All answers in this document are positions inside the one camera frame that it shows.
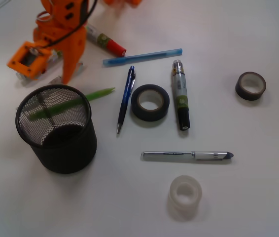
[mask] pen tip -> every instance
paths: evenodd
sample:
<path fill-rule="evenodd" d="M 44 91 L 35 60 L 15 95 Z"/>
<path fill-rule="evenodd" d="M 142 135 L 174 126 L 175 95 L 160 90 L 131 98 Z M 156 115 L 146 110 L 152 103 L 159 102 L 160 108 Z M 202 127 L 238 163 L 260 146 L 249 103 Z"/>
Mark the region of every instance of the pen tip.
<path fill-rule="evenodd" d="M 120 134 L 121 128 L 122 128 L 122 124 L 118 123 L 117 134 Z"/>
<path fill-rule="evenodd" d="M 224 157 L 224 159 L 231 159 L 232 157 L 234 157 L 234 154 L 228 152 L 227 155 Z"/>

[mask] black mesh pencil holder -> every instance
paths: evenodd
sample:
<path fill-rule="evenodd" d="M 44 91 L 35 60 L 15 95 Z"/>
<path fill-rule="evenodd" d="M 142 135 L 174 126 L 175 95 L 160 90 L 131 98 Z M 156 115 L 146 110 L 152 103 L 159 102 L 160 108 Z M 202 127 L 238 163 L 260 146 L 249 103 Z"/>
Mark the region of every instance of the black mesh pencil holder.
<path fill-rule="evenodd" d="M 48 85 L 20 104 L 16 127 L 41 163 L 68 174 L 87 166 L 97 149 L 97 138 L 86 97 L 67 85 Z"/>

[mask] light blue marker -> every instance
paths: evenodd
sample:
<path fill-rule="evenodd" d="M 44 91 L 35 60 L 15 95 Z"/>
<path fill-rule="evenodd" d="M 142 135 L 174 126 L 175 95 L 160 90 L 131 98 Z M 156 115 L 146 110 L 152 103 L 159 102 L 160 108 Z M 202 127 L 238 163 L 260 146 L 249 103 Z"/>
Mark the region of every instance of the light blue marker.
<path fill-rule="evenodd" d="M 182 55 L 182 48 L 157 52 L 157 53 L 148 53 L 148 54 L 141 54 L 136 56 L 123 57 L 123 58 L 105 59 L 103 64 L 106 67 L 111 67 L 111 66 L 136 63 L 136 62 L 148 61 L 148 60 L 159 59 L 159 58 L 175 57 L 179 55 Z"/>

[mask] red marker cap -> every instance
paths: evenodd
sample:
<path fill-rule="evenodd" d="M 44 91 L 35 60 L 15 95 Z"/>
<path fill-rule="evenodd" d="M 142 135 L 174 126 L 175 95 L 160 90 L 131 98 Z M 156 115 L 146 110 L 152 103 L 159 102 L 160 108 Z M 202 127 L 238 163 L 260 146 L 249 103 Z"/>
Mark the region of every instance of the red marker cap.
<path fill-rule="evenodd" d="M 126 49 L 118 45 L 116 42 L 113 40 L 110 40 L 108 44 L 106 45 L 107 50 L 112 52 L 118 57 L 124 57 Z"/>

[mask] black cable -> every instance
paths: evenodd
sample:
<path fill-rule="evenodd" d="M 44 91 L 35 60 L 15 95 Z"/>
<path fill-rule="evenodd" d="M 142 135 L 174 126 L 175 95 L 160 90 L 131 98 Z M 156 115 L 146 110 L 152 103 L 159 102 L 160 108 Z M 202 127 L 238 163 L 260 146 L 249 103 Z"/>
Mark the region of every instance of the black cable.
<path fill-rule="evenodd" d="M 88 12 L 88 14 L 86 15 L 86 18 L 85 20 L 83 20 L 75 29 L 73 29 L 71 32 L 69 32 L 68 34 L 64 35 L 63 37 L 60 37 L 59 39 L 49 43 L 48 45 L 46 46 L 43 46 L 42 48 L 49 48 L 49 47 L 52 47 L 56 44 L 58 44 L 59 42 L 65 40 L 67 37 L 71 36 L 73 33 L 75 33 L 76 31 L 78 31 L 80 29 L 80 27 L 82 27 L 86 21 L 88 20 L 88 18 L 90 17 L 90 15 L 93 13 L 93 11 L 95 10 L 96 8 L 96 4 L 97 4 L 97 1 L 98 0 L 94 0 L 94 4 L 92 5 L 90 11 Z"/>

